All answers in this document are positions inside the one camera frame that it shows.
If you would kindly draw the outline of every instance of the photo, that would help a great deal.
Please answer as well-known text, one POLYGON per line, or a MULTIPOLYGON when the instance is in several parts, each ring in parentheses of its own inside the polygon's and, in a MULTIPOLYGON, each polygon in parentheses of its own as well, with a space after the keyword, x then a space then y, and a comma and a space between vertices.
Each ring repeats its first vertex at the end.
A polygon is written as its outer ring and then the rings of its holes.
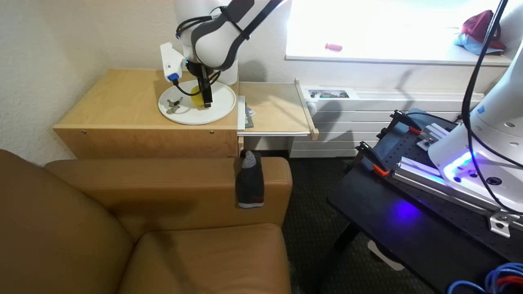
POLYGON ((309 90, 311 98, 350 98, 343 90, 309 90))

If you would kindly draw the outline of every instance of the brown leather armchair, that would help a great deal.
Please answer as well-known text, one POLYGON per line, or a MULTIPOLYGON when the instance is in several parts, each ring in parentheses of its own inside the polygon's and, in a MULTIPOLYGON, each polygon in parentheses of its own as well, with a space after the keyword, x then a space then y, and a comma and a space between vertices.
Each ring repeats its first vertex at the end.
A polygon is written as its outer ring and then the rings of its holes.
POLYGON ((237 159, 66 160, 0 151, 3 293, 290 293, 281 224, 292 178, 262 158, 244 210, 237 159))

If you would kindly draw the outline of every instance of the pink object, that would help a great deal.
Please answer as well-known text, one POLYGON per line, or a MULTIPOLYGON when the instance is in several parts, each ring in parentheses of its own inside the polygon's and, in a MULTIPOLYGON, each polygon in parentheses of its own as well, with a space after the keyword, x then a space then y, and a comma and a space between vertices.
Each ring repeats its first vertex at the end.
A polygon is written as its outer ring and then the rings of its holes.
POLYGON ((327 43, 327 44, 325 44, 325 49, 330 49, 330 50, 334 50, 334 51, 341 51, 343 49, 343 46, 327 43))

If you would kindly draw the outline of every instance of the window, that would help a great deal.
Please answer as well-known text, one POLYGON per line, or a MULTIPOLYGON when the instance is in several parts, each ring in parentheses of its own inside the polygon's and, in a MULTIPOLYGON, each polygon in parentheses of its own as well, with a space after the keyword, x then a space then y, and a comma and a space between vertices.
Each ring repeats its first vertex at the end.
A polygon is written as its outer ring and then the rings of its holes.
MULTIPOLYGON (((495 11, 497 4, 497 0, 293 0, 287 58, 472 64, 477 57, 452 41, 467 18, 486 9, 495 11), (343 50, 326 50, 326 43, 340 44, 343 50)), ((485 64, 508 60, 491 57, 485 64)))

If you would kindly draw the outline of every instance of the yellow ball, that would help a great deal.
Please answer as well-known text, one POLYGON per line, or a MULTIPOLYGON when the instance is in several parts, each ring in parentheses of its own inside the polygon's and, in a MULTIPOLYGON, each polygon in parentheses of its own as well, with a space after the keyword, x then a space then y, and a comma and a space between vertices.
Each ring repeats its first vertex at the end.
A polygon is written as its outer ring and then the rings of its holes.
MULTIPOLYGON (((200 91, 200 87, 196 86, 192 88, 191 94, 194 94, 196 92, 200 91)), ((201 96, 201 93, 195 96, 191 96, 192 103, 194 103, 198 107, 203 106, 203 97, 201 96)))

